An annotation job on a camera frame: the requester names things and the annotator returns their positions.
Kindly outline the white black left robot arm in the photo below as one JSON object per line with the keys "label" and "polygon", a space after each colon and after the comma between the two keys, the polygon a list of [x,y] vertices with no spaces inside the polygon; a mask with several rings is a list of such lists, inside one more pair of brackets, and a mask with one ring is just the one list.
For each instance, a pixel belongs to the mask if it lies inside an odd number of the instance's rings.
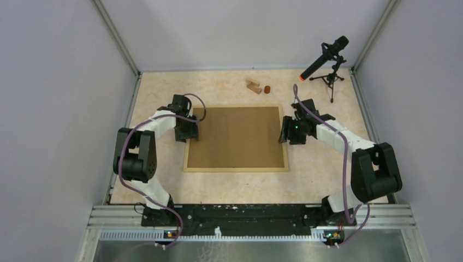
{"label": "white black left robot arm", "polygon": [[175,141],[199,139],[199,122],[193,114],[191,94],[175,94],[170,104],[161,106],[147,120],[117,132],[113,170],[120,183],[138,193],[145,201],[145,216],[155,225],[183,225],[175,211],[170,194],[155,176],[157,170],[156,141],[173,130]]}

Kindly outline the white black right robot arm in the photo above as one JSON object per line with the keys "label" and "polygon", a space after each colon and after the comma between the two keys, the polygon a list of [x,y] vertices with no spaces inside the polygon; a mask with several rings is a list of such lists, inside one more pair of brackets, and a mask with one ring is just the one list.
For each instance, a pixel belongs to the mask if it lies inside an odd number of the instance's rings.
{"label": "white black right robot arm", "polygon": [[339,124],[330,114],[321,115],[312,99],[292,105],[294,116],[284,116],[279,143],[304,145],[309,136],[343,155],[342,188],[322,199],[316,223],[353,224],[362,204],[396,193],[403,184],[391,144],[366,140]]}

